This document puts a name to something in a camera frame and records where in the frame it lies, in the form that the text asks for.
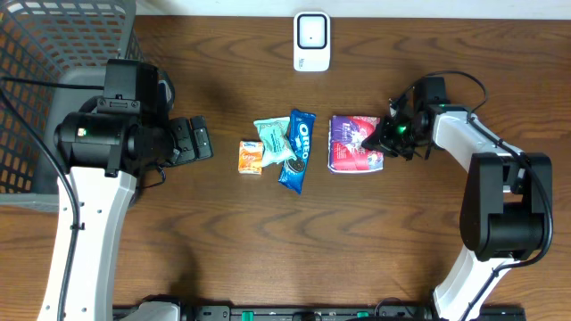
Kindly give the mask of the blue oreo cookie pack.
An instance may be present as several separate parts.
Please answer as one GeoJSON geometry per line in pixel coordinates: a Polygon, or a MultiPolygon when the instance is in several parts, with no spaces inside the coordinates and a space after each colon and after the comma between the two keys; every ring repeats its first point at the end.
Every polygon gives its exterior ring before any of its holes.
{"type": "Polygon", "coordinates": [[[299,110],[291,112],[288,139],[295,157],[284,162],[278,182],[298,194],[302,193],[308,167],[315,120],[316,115],[313,113],[299,110]]]}

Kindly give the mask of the mint green wipes packet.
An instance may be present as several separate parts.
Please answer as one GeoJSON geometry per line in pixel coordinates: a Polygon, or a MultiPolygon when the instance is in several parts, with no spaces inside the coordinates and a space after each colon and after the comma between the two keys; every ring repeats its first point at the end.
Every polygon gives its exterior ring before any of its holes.
{"type": "Polygon", "coordinates": [[[257,119],[253,122],[263,143],[262,167],[296,158],[294,150],[286,138],[289,124],[289,117],[257,119]]]}

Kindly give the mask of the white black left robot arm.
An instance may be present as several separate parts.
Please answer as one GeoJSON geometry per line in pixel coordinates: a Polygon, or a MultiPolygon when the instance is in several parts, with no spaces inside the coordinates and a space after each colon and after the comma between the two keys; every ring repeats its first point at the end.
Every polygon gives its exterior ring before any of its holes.
{"type": "Polygon", "coordinates": [[[58,175],[59,213],[41,320],[111,320],[121,230],[139,178],[212,157],[204,117],[171,118],[167,72],[107,62],[101,94],[67,114],[46,151],[58,175]]]}

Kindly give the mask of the orange snack packet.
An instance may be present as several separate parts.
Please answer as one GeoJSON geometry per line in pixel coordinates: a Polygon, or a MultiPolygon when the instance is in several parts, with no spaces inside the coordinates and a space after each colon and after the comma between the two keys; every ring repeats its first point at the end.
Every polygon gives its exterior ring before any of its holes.
{"type": "Polygon", "coordinates": [[[238,172],[260,175],[262,172],[263,143],[241,141],[239,144],[238,172]]]}

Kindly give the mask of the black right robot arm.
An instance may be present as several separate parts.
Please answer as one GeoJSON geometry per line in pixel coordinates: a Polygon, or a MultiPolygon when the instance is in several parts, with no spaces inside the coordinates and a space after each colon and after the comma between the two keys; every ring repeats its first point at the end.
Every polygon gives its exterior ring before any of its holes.
{"type": "Polygon", "coordinates": [[[463,247],[431,293],[433,320],[475,320],[511,270],[548,253],[554,235],[552,165],[494,134],[473,108],[452,103],[447,71],[426,74],[389,103],[389,114],[362,147],[410,161],[418,148],[450,154],[468,173],[459,215],[463,247]]]}

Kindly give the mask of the red purple liner packet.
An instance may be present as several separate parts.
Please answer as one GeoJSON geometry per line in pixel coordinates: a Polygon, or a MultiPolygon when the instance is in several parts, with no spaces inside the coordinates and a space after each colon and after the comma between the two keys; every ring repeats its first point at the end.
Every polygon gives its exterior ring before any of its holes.
{"type": "Polygon", "coordinates": [[[361,146],[379,123],[378,117],[334,115],[329,121],[329,170],[336,174],[381,171],[384,168],[384,155],[361,146]]]}

